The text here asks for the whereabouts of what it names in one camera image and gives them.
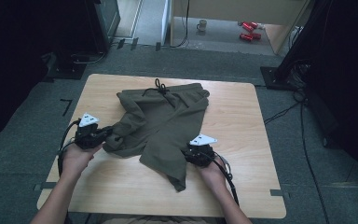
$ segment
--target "wooden table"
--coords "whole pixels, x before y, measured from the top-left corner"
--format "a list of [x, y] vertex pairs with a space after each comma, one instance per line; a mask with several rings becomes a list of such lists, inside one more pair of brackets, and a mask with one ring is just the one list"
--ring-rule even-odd
[[[168, 88], [199, 82], [211, 95], [201, 133], [218, 140], [214, 151], [230, 163], [241, 209], [248, 217], [283, 218], [282, 196], [255, 87], [249, 83], [160, 78]], [[99, 118], [99, 127], [112, 125], [124, 114], [116, 93], [154, 87], [154, 77], [91, 75], [72, 120], [85, 112]], [[68, 133], [75, 136], [76, 128]], [[57, 160], [47, 182], [58, 181]], [[40, 208], [51, 189], [44, 189]], [[79, 179], [69, 207], [72, 212], [221, 217], [222, 212], [194, 165], [187, 166], [186, 189], [176, 192], [166, 175], [139, 162], [139, 156], [121, 159], [100, 150]]]

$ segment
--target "drawstring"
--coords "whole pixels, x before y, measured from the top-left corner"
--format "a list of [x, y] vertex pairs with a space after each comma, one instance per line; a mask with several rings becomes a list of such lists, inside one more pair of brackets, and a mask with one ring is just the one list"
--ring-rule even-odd
[[161, 95], [168, 101], [168, 103], [170, 103], [170, 105], [171, 105], [173, 108], [175, 108], [175, 106], [171, 103], [171, 101], [169, 101], [169, 100], [167, 99], [167, 97], [165, 96], [165, 94], [167, 94], [167, 91], [170, 91], [170, 90], [167, 90], [167, 88], [165, 87], [164, 84], [160, 84], [158, 78], [156, 78], [155, 85], [156, 85], [156, 88], [146, 89], [146, 90], [144, 91], [144, 94], [142, 94], [142, 96], [145, 96], [145, 94], [146, 94], [148, 91], [158, 91], [158, 92], [161, 93]]

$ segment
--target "wrist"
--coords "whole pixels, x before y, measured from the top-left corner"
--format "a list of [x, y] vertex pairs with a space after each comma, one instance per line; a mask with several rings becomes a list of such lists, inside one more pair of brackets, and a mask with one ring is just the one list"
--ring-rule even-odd
[[214, 196], [229, 193], [226, 185], [224, 184], [211, 186], [211, 192]]
[[73, 181], [77, 182], [77, 180], [80, 178], [80, 176], [81, 176], [81, 173], [78, 174], [75, 172], [65, 172], [65, 170], [63, 170], [60, 179], [65, 179], [65, 180], [68, 180], [71, 182], [73, 182]]
[[213, 191], [213, 196], [222, 207], [236, 204], [234, 198], [232, 197], [230, 191], [226, 188], [226, 186], [221, 189], [215, 189]]

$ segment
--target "black tape mark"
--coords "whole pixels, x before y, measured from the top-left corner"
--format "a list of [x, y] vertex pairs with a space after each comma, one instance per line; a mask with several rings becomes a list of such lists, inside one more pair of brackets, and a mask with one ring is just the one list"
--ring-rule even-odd
[[66, 113], [68, 112], [69, 106], [71, 106], [72, 100], [64, 100], [64, 99], [61, 99], [60, 101], [69, 102], [68, 106], [65, 108], [65, 111], [64, 111], [63, 114], [62, 114], [62, 116], [64, 117], [64, 116], [66, 115]]
[[290, 193], [285, 192], [285, 193], [283, 194], [283, 198], [285, 198], [285, 199], [290, 199]]
[[54, 189], [56, 182], [43, 182], [40, 184], [34, 185], [34, 191], [40, 191], [42, 189]]
[[159, 51], [161, 49], [161, 42], [156, 43], [156, 51]]
[[122, 49], [124, 46], [124, 42], [126, 42], [126, 39], [121, 39], [120, 42], [118, 42], [117, 49]]
[[270, 189], [269, 193], [271, 196], [283, 196], [283, 193], [280, 189]]
[[138, 39], [139, 39], [139, 37], [136, 37], [132, 40], [131, 50], [136, 49], [136, 45], [138, 44]]

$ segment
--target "person's right hand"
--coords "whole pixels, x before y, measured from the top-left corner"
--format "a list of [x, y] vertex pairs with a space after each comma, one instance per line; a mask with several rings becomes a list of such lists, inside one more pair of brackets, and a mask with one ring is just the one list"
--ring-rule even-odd
[[[216, 157], [214, 160], [217, 161], [219, 165], [224, 167], [224, 163], [219, 157]], [[227, 188], [226, 178], [220, 171], [219, 167], [214, 164], [214, 162], [211, 162], [207, 167], [197, 167], [197, 169], [199, 170], [200, 175], [204, 180], [205, 184], [212, 191], [218, 191], [221, 188]]]
[[75, 143], [69, 145], [64, 152], [62, 176], [80, 177], [84, 169], [89, 165], [89, 161], [94, 158], [94, 154], [102, 148], [102, 144], [95, 148], [82, 149]]

